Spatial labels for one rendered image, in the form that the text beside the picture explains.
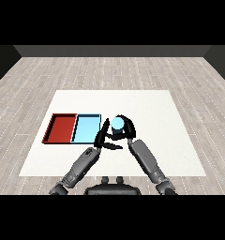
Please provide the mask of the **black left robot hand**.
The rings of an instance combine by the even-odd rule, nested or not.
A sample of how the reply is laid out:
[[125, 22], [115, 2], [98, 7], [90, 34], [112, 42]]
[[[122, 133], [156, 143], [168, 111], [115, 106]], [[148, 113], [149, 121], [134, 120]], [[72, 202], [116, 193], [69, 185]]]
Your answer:
[[105, 142], [105, 138], [107, 136], [107, 131], [110, 126], [110, 121], [109, 119], [106, 119], [105, 122], [103, 123], [103, 126], [101, 130], [97, 133], [97, 136], [94, 141], [94, 146], [96, 149], [101, 149], [101, 148], [107, 148], [110, 150], [117, 150], [117, 149], [122, 149], [122, 146], [120, 145], [115, 145], [113, 143]]

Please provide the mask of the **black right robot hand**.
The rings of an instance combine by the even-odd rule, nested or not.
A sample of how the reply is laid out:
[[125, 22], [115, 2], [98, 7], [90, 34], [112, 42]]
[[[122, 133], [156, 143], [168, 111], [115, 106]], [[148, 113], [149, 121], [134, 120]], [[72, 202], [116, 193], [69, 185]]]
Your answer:
[[136, 137], [136, 129], [133, 122], [126, 116], [120, 114], [115, 117], [121, 117], [124, 120], [124, 128], [121, 134], [112, 135], [114, 141], [127, 139], [127, 143], [131, 144], [132, 140]]

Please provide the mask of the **light blue shallow open box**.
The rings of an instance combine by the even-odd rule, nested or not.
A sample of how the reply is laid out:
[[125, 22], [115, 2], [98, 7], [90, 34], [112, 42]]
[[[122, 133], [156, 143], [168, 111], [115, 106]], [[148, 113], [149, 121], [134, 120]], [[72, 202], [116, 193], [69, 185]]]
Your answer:
[[100, 130], [99, 113], [79, 113], [71, 134], [72, 144], [93, 144]]

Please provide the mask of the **red shallow open box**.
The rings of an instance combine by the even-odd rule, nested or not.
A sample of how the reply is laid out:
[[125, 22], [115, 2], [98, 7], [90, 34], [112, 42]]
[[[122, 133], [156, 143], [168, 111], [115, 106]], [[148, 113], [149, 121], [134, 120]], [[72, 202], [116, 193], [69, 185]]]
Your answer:
[[76, 113], [54, 113], [42, 139], [44, 144], [70, 144]]

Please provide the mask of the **dark grey robot body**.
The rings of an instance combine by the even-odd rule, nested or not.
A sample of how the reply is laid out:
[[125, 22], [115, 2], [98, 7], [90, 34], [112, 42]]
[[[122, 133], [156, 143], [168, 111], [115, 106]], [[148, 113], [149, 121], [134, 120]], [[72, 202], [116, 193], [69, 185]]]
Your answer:
[[110, 184], [109, 177], [103, 176], [101, 183], [88, 187], [84, 195], [141, 195], [141, 192], [137, 187], [126, 185], [122, 176], [116, 177], [115, 184]]

